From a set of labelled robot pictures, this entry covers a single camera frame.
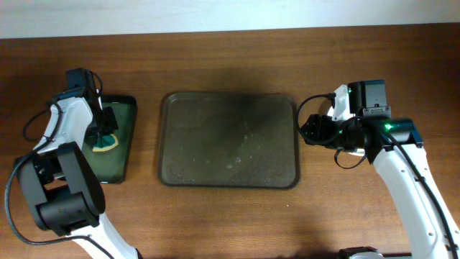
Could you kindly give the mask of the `green and yellow sponge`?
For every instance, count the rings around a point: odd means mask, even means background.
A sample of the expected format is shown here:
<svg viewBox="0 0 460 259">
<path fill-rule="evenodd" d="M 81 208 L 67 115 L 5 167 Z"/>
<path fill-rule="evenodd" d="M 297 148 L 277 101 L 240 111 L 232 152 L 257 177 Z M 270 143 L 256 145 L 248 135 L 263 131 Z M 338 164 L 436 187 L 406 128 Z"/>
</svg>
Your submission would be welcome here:
<svg viewBox="0 0 460 259">
<path fill-rule="evenodd" d="M 94 153 L 103 153 L 110 151 L 119 145 L 118 137 L 115 134 L 100 135 L 92 147 Z"/>
</svg>

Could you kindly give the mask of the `white plate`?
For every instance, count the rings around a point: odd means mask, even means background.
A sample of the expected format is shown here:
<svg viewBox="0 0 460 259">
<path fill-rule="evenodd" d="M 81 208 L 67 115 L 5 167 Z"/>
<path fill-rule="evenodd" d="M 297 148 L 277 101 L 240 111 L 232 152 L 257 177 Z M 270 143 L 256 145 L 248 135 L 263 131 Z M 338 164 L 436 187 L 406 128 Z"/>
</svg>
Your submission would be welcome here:
<svg viewBox="0 0 460 259">
<path fill-rule="evenodd" d="M 331 107 L 326 114 L 331 116 L 334 122 L 344 122 L 345 120 L 355 116 L 355 114 L 352 114 L 348 109 L 345 109 L 344 105 L 341 104 L 337 104 L 335 108 Z M 350 155 L 359 157 L 363 157 L 365 155 L 365 151 L 362 148 L 355 148 L 354 150 L 348 149 L 346 152 Z"/>
</svg>

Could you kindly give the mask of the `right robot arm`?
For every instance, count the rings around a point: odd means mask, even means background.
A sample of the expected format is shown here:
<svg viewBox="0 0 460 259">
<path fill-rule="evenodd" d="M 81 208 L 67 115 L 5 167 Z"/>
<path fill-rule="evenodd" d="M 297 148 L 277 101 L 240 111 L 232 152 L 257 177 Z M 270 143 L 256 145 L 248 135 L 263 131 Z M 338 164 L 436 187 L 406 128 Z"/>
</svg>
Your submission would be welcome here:
<svg viewBox="0 0 460 259">
<path fill-rule="evenodd" d="M 374 166 L 413 258 L 458 258 L 459 228 L 433 179 L 423 139 L 411 119 L 392 118 L 384 81 L 348 83 L 323 97 L 331 102 L 330 112 L 295 125 L 305 143 L 358 155 Z"/>
</svg>

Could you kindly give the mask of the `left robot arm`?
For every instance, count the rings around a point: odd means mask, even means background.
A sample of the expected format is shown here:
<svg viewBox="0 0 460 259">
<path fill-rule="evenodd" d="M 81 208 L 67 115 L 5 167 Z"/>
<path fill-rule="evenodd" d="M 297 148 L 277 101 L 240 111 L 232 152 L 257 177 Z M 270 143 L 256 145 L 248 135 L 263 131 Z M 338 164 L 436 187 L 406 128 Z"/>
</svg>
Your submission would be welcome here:
<svg viewBox="0 0 460 259">
<path fill-rule="evenodd" d="M 17 179 L 35 224 L 92 258 L 140 258 L 106 213 L 103 184 L 121 183 L 137 116 L 132 96 L 58 94 L 44 135 L 17 159 Z"/>
</svg>

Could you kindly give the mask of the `black rectangular water tray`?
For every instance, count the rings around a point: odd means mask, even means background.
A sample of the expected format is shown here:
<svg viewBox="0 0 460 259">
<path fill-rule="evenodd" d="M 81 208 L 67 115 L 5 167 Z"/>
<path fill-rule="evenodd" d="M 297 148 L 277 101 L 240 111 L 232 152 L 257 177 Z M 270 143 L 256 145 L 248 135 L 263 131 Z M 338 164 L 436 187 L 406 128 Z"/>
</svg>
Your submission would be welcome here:
<svg viewBox="0 0 460 259">
<path fill-rule="evenodd" d="M 65 178 L 57 158 L 58 147 L 68 142 L 76 142 L 99 182 L 124 181 L 137 117 L 136 99 L 133 96 L 103 95 L 96 99 L 97 104 L 94 105 L 89 98 L 83 96 L 59 94 L 52 100 L 59 107 L 50 108 L 52 115 L 45 136 L 50 136 L 55 125 L 58 126 L 58 130 L 52 138 L 52 143 L 39 151 L 39 154 L 49 161 L 55 177 L 60 180 Z M 94 144 L 86 144 L 86 130 L 93 119 L 90 106 L 113 108 L 119 127 L 112 133 L 119 140 L 119 145 L 114 149 L 94 153 Z"/>
</svg>

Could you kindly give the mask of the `brown serving tray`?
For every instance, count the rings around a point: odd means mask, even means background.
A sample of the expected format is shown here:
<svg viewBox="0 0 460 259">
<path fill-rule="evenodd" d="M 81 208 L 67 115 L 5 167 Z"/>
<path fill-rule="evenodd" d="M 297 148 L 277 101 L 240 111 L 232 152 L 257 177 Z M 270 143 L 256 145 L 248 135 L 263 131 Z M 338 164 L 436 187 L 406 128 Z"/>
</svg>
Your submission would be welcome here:
<svg viewBox="0 0 460 259">
<path fill-rule="evenodd" d="M 291 189 L 300 180 L 294 115 L 282 94 L 169 94 L 157 177 L 166 186 Z"/>
</svg>

